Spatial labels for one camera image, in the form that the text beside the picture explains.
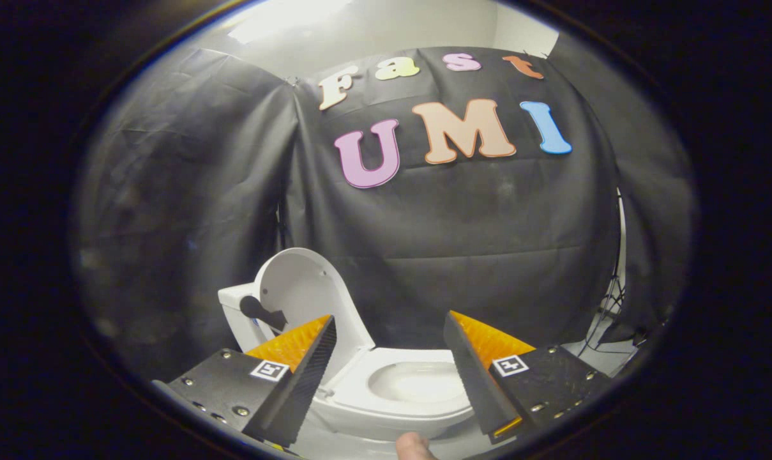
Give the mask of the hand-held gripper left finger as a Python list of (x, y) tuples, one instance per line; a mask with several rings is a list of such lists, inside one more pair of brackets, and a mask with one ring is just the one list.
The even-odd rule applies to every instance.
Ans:
[(280, 448), (298, 437), (337, 343), (336, 321), (324, 315), (248, 352), (220, 349), (153, 387), (167, 402), (240, 442)]

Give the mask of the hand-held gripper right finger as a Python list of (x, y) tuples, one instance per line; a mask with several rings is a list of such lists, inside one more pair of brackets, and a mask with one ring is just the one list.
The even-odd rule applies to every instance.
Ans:
[(536, 348), (453, 310), (443, 337), (480, 430), (492, 443), (549, 430), (612, 385), (610, 376), (561, 346)]

